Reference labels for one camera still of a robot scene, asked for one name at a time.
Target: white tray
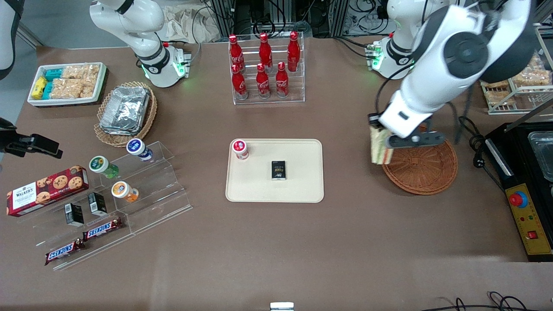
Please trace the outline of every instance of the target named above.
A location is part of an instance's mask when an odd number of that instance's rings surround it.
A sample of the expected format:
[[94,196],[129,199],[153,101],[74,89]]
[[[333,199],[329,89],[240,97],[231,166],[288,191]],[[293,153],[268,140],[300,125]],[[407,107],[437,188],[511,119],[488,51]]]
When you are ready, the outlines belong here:
[[[322,145],[316,139],[244,139],[249,157],[228,150],[231,202],[318,203],[325,196]],[[286,180],[271,180],[271,161],[286,161]]]
[[[36,100],[31,97],[31,93],[33,92],[34,85],[38,81],[38,78],[40,76],[43,76],[44,73],[49,69],[57,69],[57,68],[64,68],[66,66],[71,65],[85,65],[85,64],[93,64],[93,65],[99,65],[100,70],[98,72],[98,79],[96,79],[96,85],[94,86],[94,93],[92,93],[92,97],[84,97],[81,99],[58,99],[58,100]],[[71,106],[71,105],[82,105],[89,102],[95,102],[98,100],[100,96],[100,91],[102,90],[102,85],[104,78],[106,77],[106,66],[103,63],[75,63],[75,64],[57,64],[57,65],[43,65],[38,67],[38,70],[36,71],[35,78],[33,80],[33,84],[31,84],[31,89],[29,90],[29,96],[27,96],[27,101],[29,104],[35,106],[35,107],[55,107],[55,106]]]

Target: jar with orange lid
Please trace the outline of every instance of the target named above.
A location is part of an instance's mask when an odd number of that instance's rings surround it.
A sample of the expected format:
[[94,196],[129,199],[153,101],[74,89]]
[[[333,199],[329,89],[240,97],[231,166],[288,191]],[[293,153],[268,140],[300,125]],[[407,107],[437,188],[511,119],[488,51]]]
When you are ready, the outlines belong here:
[[111,194],[118,199],[125,199],[127,202],[134,202],[138,200],[138,190],[132,188],[126,182],[116,182],[111,187]]

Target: brown table surface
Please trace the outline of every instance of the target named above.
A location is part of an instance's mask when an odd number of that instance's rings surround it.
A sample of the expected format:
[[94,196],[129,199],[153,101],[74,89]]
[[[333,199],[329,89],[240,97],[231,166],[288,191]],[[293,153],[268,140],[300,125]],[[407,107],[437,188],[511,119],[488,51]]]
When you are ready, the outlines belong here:
[[[492,290],[551,309],[553,264],[525,262],[504,194],[472,166],[467,137],[455,146],[452,187],[434,196],[400,190],[369,157],[366,115],[383,79],[331,39],[308,40],[307,52],[304,104],[236,107],[227,45],[204,45],[189,79],[153,88],[158,115],[145,139],[175,154],[194,208],[62,272],[43,266],[26,226],[0,217],[1,309],[267,310],[270,302],[293,301],[297,310],[418,310],[448,305],[439,297],[488,303]],[[38,55],[39,64],[105,63],[108,91],[147,82],[128,48],[42,48]],[[398,86],[387,86],[383,103]],[[482,97],[476,89],[469,113],[482,133],[514,119],[488,116]],[[459,110],[464,99],[454,101]],[[6,155],[1,192],[85,165],[96,154],[124,155],[96,138],[97,109],[26,103],[19,131],[60,142],[64,155]],[[452,139],[451,110],[444,107],[435,120]],[[227,201],[228,145],[235,138],[321,141],[323,201]]]

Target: red emergency stop button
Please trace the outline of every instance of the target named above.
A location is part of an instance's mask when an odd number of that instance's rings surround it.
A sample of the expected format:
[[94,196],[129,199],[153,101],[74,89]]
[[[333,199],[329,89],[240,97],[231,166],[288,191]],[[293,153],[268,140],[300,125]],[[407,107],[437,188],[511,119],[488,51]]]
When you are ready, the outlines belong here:
[[509,196],[509,202],[523,209],[528,205],[528,197],[522,191],[517,191]]

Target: aluminum foil container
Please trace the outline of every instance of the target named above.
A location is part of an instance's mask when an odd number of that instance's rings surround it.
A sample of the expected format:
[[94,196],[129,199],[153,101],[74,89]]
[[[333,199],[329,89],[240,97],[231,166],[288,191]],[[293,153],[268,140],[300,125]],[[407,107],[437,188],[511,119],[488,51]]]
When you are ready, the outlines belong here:
[[143,87],[115,88],[100,120],[100,127],[108,134],[138,134],[144,123],[149,99],[150,93]]

